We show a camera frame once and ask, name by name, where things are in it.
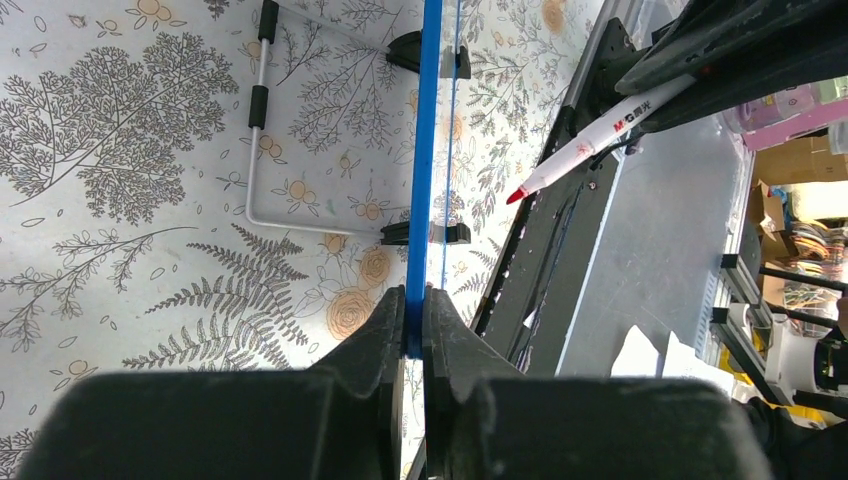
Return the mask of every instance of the blue rod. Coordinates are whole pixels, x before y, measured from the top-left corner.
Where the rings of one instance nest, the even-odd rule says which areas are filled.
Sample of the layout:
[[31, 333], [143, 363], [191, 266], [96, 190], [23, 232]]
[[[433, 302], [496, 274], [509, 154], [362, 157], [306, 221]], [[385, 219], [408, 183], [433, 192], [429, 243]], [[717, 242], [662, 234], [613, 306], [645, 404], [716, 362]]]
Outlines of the blue rod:
[[436, 138], [441, 29], [442, 1], [426, 0], [421, 31], [421, 72], [418, 81], [418, 119], [415, 165], [412, 170], [405, 308], [407, 357], [418, 359], [421, 358], [421, 316], [427, 289], [427, 245], [430, 237], [430, 195], [433, 183], [433, 142]]

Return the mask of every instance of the floral tablecloth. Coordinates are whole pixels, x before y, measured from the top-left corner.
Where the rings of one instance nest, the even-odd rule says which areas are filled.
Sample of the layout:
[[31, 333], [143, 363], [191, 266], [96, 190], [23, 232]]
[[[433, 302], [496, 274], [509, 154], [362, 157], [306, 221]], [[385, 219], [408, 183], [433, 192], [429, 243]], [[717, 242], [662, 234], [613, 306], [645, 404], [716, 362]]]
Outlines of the floral tablecloth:
[[[449, 171], [437, 162], [452, 191], [435, 202], [473, 228], [448, 251], [445, 285], [467, 320], [514, 215], [503, 193], [536, 161], [601, 3], [462, 3], [473, 79], [453, 130], [437, 130], [455, 153]], [[423, 9], [292, 5], [377, 43], [420, 28]], [[403, 248], [246, 221], [259, 7], [0, 0], [0, 478], [83, 378], [307, 367], [403, 283]], [[280, 208], [382, 226], [409, 215], [408, 190], [389, 187], [411, 178], [417, 76], [352, 46], [280, 23], [269, 85], [290, 107], [260, 148], [288, 175]], [[404, 463], [423, 431], [414, 363], [407, 383]]]

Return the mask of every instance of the marker tip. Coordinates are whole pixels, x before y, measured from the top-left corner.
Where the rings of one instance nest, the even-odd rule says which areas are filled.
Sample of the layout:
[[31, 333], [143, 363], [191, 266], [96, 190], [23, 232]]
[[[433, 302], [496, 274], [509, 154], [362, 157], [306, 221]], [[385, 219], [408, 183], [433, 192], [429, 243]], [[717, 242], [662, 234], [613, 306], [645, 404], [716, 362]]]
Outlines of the marker tip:
[[527, 195], [529, 195], [527, 193], [527, 190], [525, 190], [524, 187], [520, 187], [518, 190], [513, 192], [512, 195], [509, 196], [509, 198], [506, 200], [506, 204], [511, 205], [511, 204], [523, 199], [523, 198], [526, 198]]

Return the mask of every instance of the marker pen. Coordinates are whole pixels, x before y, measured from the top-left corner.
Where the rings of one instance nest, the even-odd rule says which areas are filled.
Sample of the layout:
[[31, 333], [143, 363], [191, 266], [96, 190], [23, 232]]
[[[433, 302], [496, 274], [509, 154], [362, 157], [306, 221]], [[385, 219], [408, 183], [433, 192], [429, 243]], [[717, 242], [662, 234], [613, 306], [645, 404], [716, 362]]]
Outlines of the marker pen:
[[684, 75], [647, 92], [625, 98], [578, 133], [577, 138], [536, 167], [530, 178], [509, 196], [507, 205], [564, 177], [586, 159], [612, 145], [617, 138], [632, 130], [694, 83], [694, 77]]

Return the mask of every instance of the black bracket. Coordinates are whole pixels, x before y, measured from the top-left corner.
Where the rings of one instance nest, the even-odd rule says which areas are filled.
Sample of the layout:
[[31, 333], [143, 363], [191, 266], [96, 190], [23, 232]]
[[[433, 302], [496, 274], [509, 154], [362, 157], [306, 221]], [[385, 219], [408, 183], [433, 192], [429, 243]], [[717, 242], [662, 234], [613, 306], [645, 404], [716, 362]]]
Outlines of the black bracket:
[[[405, 33], [392, 40], [389, 43], [386, 61], [420, 74], [421, 30]], [[456, 78], [471, 79], [471, 59], [468, 56], [468, 49], [464, 45], [459, 47], [459, 53], [455, 53], [453, 48], [447, 48], [442, 52], [440, 76], [442, 78], [453, 78], [454, 68], [456, 68]]]
[[[409, 222], [386, 225], [381, 230], [382, 245], [409, 245]], [[447, 245], [471, 243], [471, 229], [464, 223], [444, 226], [430, 222], [430, 242], [444, 242]]]

